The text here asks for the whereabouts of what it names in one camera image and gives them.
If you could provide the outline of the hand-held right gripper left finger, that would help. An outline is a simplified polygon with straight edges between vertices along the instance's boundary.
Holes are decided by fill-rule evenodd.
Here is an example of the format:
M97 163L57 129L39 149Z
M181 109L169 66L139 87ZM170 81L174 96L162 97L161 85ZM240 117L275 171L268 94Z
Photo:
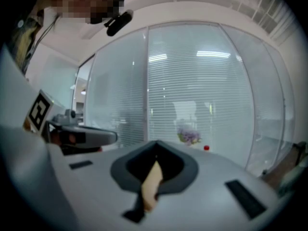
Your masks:
M121 189L110 173L114 161L145 144L64 156L57 145L49 143L53 179L60 192L53 194L54 226L60 231L157 231L149 217L140 223L123 217L134 208L138 195Z

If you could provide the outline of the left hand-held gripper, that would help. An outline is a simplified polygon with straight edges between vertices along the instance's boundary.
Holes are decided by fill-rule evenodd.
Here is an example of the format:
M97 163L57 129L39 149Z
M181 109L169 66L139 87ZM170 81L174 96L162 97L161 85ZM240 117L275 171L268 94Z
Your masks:
M44 139L60 139L62 145L101 147L117 142L114 131L79 126L78 116L40 90L27 113L30 127Z

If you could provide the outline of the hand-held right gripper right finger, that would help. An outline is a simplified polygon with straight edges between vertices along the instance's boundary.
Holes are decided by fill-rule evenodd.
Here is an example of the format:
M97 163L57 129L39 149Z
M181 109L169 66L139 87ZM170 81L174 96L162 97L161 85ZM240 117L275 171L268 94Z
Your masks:
M154 141L131 157L131 220L150 231L260 231L285 199L216 154Z

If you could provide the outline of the person's left hand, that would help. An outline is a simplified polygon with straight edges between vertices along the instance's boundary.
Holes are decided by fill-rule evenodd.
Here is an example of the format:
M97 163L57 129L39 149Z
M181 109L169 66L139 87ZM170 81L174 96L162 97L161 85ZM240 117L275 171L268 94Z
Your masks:
M64 155L73 155L73 154L84 154L84 153L94 153L102 152L101 147L90 148L90 149L80 149L74 147L76 145L76 137L72 133L65 131L52 131L50 134L51 143L58 145Z

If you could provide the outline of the purple flower bunch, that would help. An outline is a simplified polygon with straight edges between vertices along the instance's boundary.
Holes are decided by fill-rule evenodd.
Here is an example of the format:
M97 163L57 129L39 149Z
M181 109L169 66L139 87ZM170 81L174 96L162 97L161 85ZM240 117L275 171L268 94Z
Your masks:
M200 133L190 127L178 127L177 136L180 142L184 143L186 146L200 143L202 140Z

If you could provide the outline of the person's yellow plaid shirt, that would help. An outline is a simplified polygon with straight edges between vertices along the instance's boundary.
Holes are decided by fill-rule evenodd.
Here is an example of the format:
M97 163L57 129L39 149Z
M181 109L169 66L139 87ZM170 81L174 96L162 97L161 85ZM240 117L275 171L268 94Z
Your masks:
M33 54L37 33L44 24L44 10L26 11L14 23L6 40L8 50L22 74L25 74Z

